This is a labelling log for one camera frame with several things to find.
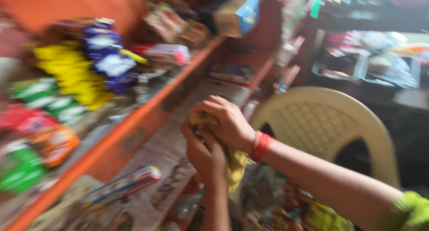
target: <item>red bangle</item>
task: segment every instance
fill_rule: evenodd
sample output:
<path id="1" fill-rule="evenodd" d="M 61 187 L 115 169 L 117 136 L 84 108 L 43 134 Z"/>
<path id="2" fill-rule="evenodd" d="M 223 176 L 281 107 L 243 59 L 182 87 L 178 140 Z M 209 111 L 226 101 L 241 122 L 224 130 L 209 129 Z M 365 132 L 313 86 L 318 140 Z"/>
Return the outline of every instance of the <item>red bangle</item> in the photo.
<path id="1" fill-rule="evenodd" d="M 256 131 L 255 142 L 253 142 L 252 150 L 250 151 L 250 159 L 256 163 L 260 163 L 262 156 L 268 150 L 268 147 L 274 141 L 274 138 L 271 136 Z"/>

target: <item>blue box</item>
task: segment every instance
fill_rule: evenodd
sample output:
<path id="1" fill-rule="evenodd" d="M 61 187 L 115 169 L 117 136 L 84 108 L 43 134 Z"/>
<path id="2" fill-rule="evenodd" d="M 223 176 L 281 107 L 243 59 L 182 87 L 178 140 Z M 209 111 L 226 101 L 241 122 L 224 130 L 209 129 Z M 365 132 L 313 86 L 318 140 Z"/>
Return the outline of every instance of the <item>blue box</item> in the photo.
<path id="1" fill-rule="evenodd" d="M 217 34 L 244 37 L 259 21 L 259 0 L 230 0 L 214 12 Z"/>

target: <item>beige plastic chair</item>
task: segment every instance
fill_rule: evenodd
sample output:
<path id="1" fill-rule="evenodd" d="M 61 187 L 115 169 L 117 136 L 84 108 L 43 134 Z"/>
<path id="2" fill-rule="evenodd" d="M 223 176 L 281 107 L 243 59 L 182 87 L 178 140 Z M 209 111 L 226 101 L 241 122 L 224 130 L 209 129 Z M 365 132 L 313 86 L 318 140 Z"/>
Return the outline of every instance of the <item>beige plastic chair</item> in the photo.
<path id="1" fill-rule="evenodd" d="M 371 110 L 344 93 L 322 87 L 292 88 L 262 104 L 250 121 L 254 129 L 265 123 L 276 140 L 330 162 L 361 137 L 371 156 L 372 176 L 400 187 L 387 129 Z"/>

